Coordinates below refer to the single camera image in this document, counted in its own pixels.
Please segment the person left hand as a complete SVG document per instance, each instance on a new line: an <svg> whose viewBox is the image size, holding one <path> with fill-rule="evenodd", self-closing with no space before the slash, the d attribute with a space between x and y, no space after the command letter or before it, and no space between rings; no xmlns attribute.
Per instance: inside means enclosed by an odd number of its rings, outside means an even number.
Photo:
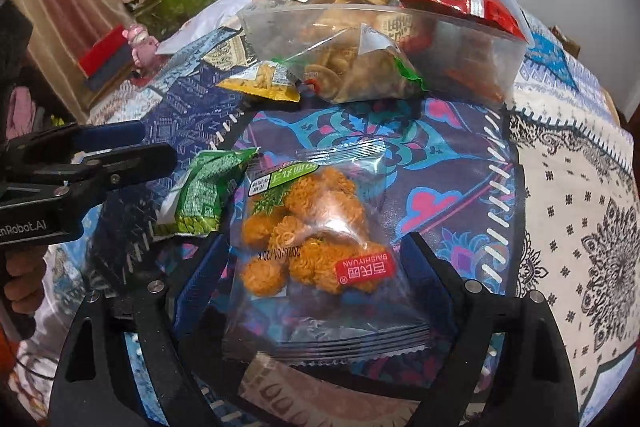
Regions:
<svg viewBox="0 0 640 427"><path fill-rule="evenodd" d="M10 280L4 285L4 295L16 313L31 314L44 297L43 277L47 272L44 261L48 247L37 245L6 252L6 271Z"/></svg>

